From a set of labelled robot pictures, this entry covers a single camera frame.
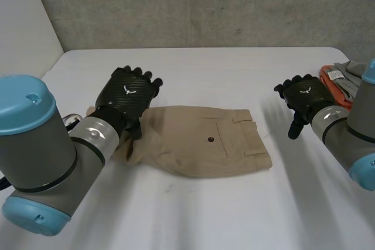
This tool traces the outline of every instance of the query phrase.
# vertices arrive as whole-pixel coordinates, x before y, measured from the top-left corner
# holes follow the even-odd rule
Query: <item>white table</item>
[[[345,62],[332,48],[77,50],[44,81],[61,115],[84,115],[116,67],[164,80],[152,106],[251,111],[273,161],[269,171],[184,179],[109,162],[62,233],[43,237],[0,218],[11,249],[374,249],[375,195],[362,190],[307,126],[287,137],[292,113],[273,88]],[[12,192],[0,193],[0,202]]]

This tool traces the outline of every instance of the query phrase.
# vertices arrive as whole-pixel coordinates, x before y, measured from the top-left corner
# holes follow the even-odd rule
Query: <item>folded clothing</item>
[[[346,70],[349,63],[350,61],[347,61],[346,63],[334,63],[334,65],[341,71],[341,73],[344,75],[346,79],[350,80],[353,84],[359,87],[361,85],[362,79],[357,76],[352,75]]]
[[[346,109],[351,109],[353,102],[345,99],[345,95],[342,93],[342,91],[337,87],[337,85],[333,81],[331,81],[331,79],[326,74],[325,70],[330,71],[330,67],[331,66],[323,66],[319,72],[319,78],[321,82],[323,82],[324,85],[327,86],[329,91],[332,93],[338,105]]]
[[[353,100],[356,98],[358,86],[348,80],[336,66],[330,66],[329,69],[325,69],[324,71],[328,75],[328,77],[331,78],[333,83],[335,83],[336,86],[341,90],[341,92],[345,96],[345,99],[347,101],[353,102]],[[336,74],[336,77],[334,77],[334,79],[331,75],[333,72]]]
[[[127,136],[114,159],[187,177],[235,176],[272,166],[247,109],[149,108],[140,121],[142,138]]]
[[[358,61],[349,61],[346,66],[346,70],[348,73],[354,74],[356,77],[362,78],[362,74],[367,68],[367,63],[358,62]]]

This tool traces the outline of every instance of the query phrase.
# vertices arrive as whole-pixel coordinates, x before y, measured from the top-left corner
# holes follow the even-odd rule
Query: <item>folded pants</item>
[[[150,108],[141,128],[142,138],[126,135],[114,159],[187,177],[235,176],[272,166],[247,109]]]

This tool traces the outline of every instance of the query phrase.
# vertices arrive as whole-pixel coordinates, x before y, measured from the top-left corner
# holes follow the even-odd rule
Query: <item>clothing label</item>
[[[339,70],[330,71],[328,73],[328,76],[329,76],[329,79],[331,79],[331,81],[338,79],[338,78],[345,78],[345,76]]]

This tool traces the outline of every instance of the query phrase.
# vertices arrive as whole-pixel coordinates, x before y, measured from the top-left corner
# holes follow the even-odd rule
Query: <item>light blue joint cap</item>
[[[5,200],[2,214],[17,226],[48,237],[59,234],[71,219],[55,208],[15,196]]]
[[[372,59],[367,66],[366,71],[362,74],[362,79],[365,82],[375,84],[375,59]]]
[[[375,153],[355,161],[349,169],[349,176],[365,190],[375,190]]]
[[[33,76],[0,77],[0,136],[32,130],[55,112],[46,84]]]

